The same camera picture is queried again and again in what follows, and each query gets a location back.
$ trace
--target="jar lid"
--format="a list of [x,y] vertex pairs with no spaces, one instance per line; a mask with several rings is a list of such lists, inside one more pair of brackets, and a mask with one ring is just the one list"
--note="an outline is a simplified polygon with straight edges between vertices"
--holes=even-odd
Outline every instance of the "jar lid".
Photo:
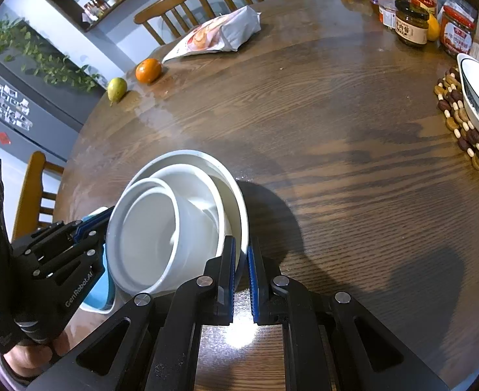
[[427,10],[423,9],[422,7],[416,6],[415,4],[412,4],[407,0],[396,0],[395,7],[413,18],[422,20],[428,20],[430,18],[430,14]]

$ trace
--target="green leaves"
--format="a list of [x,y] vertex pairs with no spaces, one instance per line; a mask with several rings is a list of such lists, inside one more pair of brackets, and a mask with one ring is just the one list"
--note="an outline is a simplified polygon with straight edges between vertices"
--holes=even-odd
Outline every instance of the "green leaves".
[[97,86],[97,80],[103,78],[99,73],[90,74],[90,65],[75,66],[69,56],[62,54],[49,54],[49,40],[35,34],[26,25],[20,22],[24,19],[10,20],[8,17],[0,20],[0,54],[9,49],[16,50],[4,56],[5,62],[13,61],[17,54],[24,54],[33,62],[29,66],[21,66],[21,71],[42,77],[45,83],[51,85],[62,84],[83,91],[91,91]]

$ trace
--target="wooden bead trivet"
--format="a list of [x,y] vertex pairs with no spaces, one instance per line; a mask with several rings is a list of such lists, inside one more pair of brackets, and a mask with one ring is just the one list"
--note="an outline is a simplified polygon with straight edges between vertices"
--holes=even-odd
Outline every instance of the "wooden bead trivet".
[[457,67],[437,80],[433,89],[439,102],[437,107],[446,117],[446,127],[457,137],[457,144],[471,159],[472,166],[479,170],[479,132],[475,129],[464,108],[464,96]]

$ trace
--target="green pear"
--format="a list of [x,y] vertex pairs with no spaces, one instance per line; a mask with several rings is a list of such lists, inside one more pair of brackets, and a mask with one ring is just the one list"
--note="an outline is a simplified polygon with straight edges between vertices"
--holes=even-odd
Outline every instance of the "green pear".
[[118,103],[127,92],[127,82],[123,78],[111,79],[108,85],[108,97],[113,103]]

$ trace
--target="lemon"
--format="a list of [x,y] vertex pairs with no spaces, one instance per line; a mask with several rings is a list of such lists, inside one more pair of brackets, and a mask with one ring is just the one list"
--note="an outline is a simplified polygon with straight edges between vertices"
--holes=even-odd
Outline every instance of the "lemon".
[[437,41],[440,35],[440,25],[437,22],[437,18],[430,14],[430,18],[428,20],[428,39],[430,41]]
[[108,97],[113,103],[118,103],[127,92],[127,82],[123,78],[111,79],[108,85]]

